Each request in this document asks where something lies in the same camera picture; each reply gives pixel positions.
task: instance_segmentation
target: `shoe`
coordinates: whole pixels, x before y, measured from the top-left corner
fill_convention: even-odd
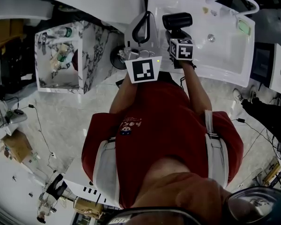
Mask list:
[[[238,103],[238,104],[241,104],[244,100],[243,98],[243,95],[240,93],[240,91],[238,89],[234,89],[233,90],[233,97],[234,97],[234,100]]]
[[[250,89],[250,102],[256,97],[256,87],[253,85]]]

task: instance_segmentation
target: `white floor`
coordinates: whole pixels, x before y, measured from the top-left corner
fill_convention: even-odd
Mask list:
[[[85,136],[89,127],[91,117],[95,113],[108,112],[110,105],[116,95],[118,88],[115,82],[124,78],[126,71],[118,71],[112,77],[108,78],[96,88],[85,95],[77,94],[57,94],[35,91],[29,97],[20,101],[20,108],[33,104],[38,111],[42,131],[45,139],[57,158],[50,158],[50,166],[58,169],[59,172],[65,172],[72,158],[79,158],[83,148]],[[173,79],[180,84],[180,74],[172,74]],[[250,117],[240,105],[233,100],[232,91],[236,87],[233,84],[201,78],[202,85],[208,93],[213,110],[225,111],[231,120],[242,118],[253,128],[261,131],[264,127]],[[252,84],[257,88],[259,83],[251,80],[248,88],[239,87],[246,95]],[[258,97],[269,103],[275,92],[261,87]],[[21,130],[26,134],[32,148],[38,152],[44,164],[48,164],[49,151],[42,135],[39,133],[39,123],[35,109],[25,108],[23,110],[28,119],[21,124]],[[237,131],[244,142],[244,154],[254,142],[258,133],[249,128],[244,123],[233,121]],[[273,157],[274,152],[271,144],[262,136],[256,140],[254,146],[244,158],[242,166],[229,184],[228,190],[233,191],[238,186],[246,186],[251,181],[259,168],[264,167]]]

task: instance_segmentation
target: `glasses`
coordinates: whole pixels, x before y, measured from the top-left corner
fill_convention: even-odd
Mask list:
[[[271,215],[281,191],[251,187],[231,194],[223,207],[224,224],[263,224]],[[199,218],[178,207],[147,207],[120,210],[103,225],[201,225]]]

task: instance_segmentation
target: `logo on shirt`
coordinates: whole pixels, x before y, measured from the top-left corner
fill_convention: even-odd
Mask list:
[[[141,119],[135,118],[126,118],[120,125],[120,134],[121,135],[130,135],[132,127],[137,128],[141,125]]]

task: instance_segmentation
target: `white device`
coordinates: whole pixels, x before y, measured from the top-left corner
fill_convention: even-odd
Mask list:
[[[137,16],[125,31],[124,55],[132,83],[156,81],[162,61],[154,16]]]
[[[0,128],[3,126],[7,127],[9,124],[16,124],[19,122],[23,122],[26,119],[27,119],[26,113],[24,113],[19,109],[8,111],[4,118],[0,117]]]

